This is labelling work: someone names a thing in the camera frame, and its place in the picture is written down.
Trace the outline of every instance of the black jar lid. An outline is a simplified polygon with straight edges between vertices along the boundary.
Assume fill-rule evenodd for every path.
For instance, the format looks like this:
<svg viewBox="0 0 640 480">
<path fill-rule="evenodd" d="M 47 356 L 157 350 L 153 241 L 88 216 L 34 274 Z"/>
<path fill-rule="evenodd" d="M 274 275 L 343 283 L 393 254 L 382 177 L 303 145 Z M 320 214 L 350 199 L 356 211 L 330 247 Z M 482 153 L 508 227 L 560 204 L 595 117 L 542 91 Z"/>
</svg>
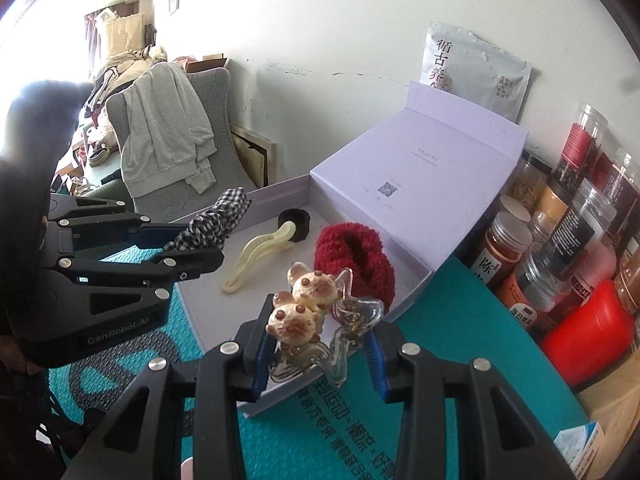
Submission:
<svg viewBox="0 0 640 480">
<path fill-rule="evenodd" d="M 551 174 L 551 166 L 548 165 L 539 155 L 535 155 L 527 149 L 522 150 L 520 158 L 530 166 L 536 168 L 540 173 L 549 176 Z"/>
<path fill-rule="evenodd" d="M 549 186 L 551 191 L 553 191 L 556 196 L 562 200 L 562 202 L 568 206 L 571 205 L 571 201 L 574 199 L 574 194 L 572 192 L 562 187 L 562 184 L 554 178 L 550 178 L 546 184 Z"/>
</svg>

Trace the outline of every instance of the pale yellow banana clip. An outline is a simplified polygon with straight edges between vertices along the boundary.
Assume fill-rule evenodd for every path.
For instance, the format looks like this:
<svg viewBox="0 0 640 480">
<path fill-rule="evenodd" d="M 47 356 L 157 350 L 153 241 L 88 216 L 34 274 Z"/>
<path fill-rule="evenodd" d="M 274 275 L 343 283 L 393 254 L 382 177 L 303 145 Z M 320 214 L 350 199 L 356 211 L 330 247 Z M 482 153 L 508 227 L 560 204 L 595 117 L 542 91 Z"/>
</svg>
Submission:
<svg viewBox="0 0 640 480">
<path fill-rule="evenodd" d="M 251 240 L 244 246 L 233 275 L 223 283 L 222 292 L 225 294 L 237 292 L 255 261 L 265 257 L 267 254 L 292 248 L 295 242 L 290 240 L 294 234 L 296 234 L 296 224 L 290 220 L 284 222 L 276 232 L 260 235 Z"/>
</svg>

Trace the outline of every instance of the person's hand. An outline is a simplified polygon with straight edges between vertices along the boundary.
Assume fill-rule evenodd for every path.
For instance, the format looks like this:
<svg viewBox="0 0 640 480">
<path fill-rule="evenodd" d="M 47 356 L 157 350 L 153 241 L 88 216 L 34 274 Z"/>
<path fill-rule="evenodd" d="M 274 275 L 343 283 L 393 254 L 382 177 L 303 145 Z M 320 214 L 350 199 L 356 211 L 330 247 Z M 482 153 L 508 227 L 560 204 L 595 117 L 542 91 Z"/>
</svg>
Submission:
<svg viewBox="0 0 640 480">
<path fill-rule="evenodd" d="M 42 370 L 42 368 L 25 357 L 18 343 L 11 335 L 0 335 L 0 361 L 7 368 L 17 370 L 23 374 L 33 375 Z"/>
</svg>

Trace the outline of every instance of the gray chair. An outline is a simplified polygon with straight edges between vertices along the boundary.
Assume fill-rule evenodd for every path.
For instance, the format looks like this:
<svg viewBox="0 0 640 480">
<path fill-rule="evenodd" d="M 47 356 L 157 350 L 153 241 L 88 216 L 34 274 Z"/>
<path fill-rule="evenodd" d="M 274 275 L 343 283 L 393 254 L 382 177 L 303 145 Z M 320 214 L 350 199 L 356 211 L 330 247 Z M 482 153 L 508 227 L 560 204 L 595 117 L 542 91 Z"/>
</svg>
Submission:
<svg viewBox="0 0 640 480">
<path fill-rule="evenodd" d="M 213 129 L 218 150 L 209 157 L 209 161 L 217 182 L 201 195 L 181 180 L 145 196 L 134 198 L 135 211 L 147 215 L 153 222 L 171 222 L 212 205 L 230 187 L 243 187 L 247 192 L 255 189 L 255 184 L 238 160 L 229 131 L 226 115 L 226 94 L 231 79 L 229 71 L 226 68 L 213 68 L 187 74 L 187 78 L 200 98 Z M 123 146 L 129 137 L 127 104 L 124 96 L 121 93 L 111 96 L 107 100 L 106 107 L 118 137 L 118 144 Z M 119 186 L 120 183 L 111 186 L 108 198 L 115 197 L 117 192 L 114 192 L 114 188 Z M 101 196 L 99 192 L 101 187 L 87 196 Z"/>
</svg>

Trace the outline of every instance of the curtain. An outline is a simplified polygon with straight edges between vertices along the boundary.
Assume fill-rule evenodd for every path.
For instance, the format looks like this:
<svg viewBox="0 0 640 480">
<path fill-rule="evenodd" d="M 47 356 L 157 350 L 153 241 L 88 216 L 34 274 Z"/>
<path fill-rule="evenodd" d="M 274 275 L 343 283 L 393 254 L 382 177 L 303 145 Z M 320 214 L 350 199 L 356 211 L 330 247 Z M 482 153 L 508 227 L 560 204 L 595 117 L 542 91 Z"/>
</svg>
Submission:
<svg viewBox="0 0 640 480">
<path fill-rule="evenodd" d="M 96 10 L 84 17 L 84 40 L 88 49 L 89 76 L 102 65 L 100 62 L 100 34 L 98 34 L 96 26 L 96 17 L 101 12 L 102 9 Z"/>
</svg>

